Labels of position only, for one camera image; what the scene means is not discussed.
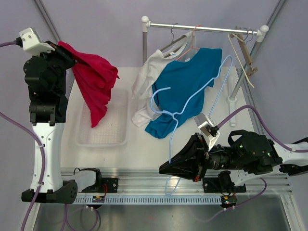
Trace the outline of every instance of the clothing rack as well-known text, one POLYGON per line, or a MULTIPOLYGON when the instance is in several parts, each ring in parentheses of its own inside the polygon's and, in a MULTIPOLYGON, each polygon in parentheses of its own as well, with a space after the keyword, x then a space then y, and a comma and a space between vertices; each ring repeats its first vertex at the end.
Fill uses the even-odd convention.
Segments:
MULTIPOLYGON (((218 33, 226 33, 226 34, 235 34, 235 35, 251 35, 256 36, 256 42, 254 43, 254 46, 250 52, 250 54, 246 54, 243 52, 244 57, 250 56, 253 58, 266 33, 269 30, 269 27, 267 25, 261 26, 259 30, 248 30, 248 29, 223 29, 223 28, 212 28, 212 27, 203 27, 203 26, 183 26, 183 25, 172 25, 172 24, 160 24, 160 23, 153 23, 149 20, 147 16, 143 16, 141 18, 142 21, 142 63, 144 64, 147 60, 147 50, 148 50, 148 28, 149 27, 159 27, 159 28, 170 28, 170 29, 182 29, 182 30, 196 30, 196 31, 207 31, 207 32, 218 32, 218 33)), ((235 102, 236 102, 236 94, 239 91, 242 82, 245 79, 245 75, 240 75, 232 94, 228 97, 228 103, 229 103, 229 111, 232 113, 235 110, 235 102)))

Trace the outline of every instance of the white cloth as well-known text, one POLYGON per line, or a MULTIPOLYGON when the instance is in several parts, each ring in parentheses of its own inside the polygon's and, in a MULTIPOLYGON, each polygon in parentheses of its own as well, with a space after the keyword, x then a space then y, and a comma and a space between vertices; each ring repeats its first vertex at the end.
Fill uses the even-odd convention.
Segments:
MULTIPOLYGON (((191 46, 191 43, 196 43, 195 36, 193 37, 193 32, 190 31, 185 34, 185 38, 178 41, 170 50, 165 53, 162 53, 160 50, 157 50, 152 54, 141 70, 139 71, 137 78, 132 86, 132 97, 133 99, 139 99, 137 112, 132 117, 132 122, 141 127, 144 124, 150 122, 158 115, 150 108, 150 99, 153 95, 152 85, 158 79, 160 73, 165 69, 168 63, 176 60, 181 54, 185 53, 191 46), (174 54, 165 58, 167 54, 170 54, 172 51, 178 49, 174 54)), ((192 58, 196 54, 196 50, 191 50, 183 57, 179 59, 180 62, 184 62, 188 58, 192 58)), ((158 110, 157 105, 153 101, 153 106, 158 110)))

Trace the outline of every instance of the white plastic basket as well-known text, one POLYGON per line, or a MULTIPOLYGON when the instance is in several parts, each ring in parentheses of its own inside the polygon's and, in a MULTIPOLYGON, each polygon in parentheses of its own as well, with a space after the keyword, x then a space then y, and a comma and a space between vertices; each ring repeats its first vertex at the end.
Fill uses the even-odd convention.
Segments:
POLYGON ((107 113, 94 128, 91 128, 90 110, 84 103, 76 132, 77 145, 110 147, 127 143, 128 103, 126 89, 112 89, 107 113))

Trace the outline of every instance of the lavender wall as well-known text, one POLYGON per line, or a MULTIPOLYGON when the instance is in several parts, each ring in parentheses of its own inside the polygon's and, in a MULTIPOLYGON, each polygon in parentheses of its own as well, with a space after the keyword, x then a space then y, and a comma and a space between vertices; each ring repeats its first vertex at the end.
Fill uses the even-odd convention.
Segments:
MULTIPOLYGON (((141 66, 141 17, 157 23, 258 29, 277 0, 43 0, 61 38, 82 52, 97 53, 113 65, 141 66)), ((185 33, 177 30, 176 35, 185 33)), ((171 41, 169 29, 150 28, 148 54, 171 41)), ((233 54, 226 34, 197 32, 198 45, 233 54)))
MULTIPOLYGON (((19 31, 35 27, 42 39, 51 39, 30 0, 5 1, 0 7, 0 43, 15 40, 19 31)), ((30 58, 22 48, 0 48, 0 111, 27 128, 29 99, 23 65, 30 58)), ((25 132, 0 118, 0 226, 1 230, 20 229, 28 203, 21 192, 28 189, 34 165, 34 141, 25 132)))

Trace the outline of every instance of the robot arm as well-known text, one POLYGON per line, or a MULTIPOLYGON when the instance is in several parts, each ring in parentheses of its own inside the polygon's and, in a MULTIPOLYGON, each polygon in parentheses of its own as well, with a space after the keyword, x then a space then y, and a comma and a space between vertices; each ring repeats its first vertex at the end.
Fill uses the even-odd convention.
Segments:
MULTIPOLYGON (((101 173, 95 168, 82 169, 65 179, 61 177, 61 139, 68 104, 65 77, 66 70, 76 62, 63 47, 50 41, 40 42, 31 28, 20 32, 17 45, 33 55, 24 65, 31 100, 30 122, 43 144, 46 157, 45 174, 36 202, 71 204, 78 192, 89 186, 102 185, 101 173)), ((38 144, 35 143, 33 179, 30 189, 22 193, 22 201, 32 201, 43 165, 38 144)))
MULTIPOLYGON (((204 136, 200 133, 192 135, 170 163, 160 166, 159 173, 197 182, 208 169, 230 170, 218 174, 218 180, 220 188, 232 193, 235 186, 251 179, 282 173, 294 176, 308 171, 308 153, 288 151, 264 135, 245 130, 232 131, 228 147, 214 145, 219 136, 217 126, 204 114, 196 117, 195 121, 204 136)), ((287 146, 293 150, 307 150, 308 138, 287 146)))

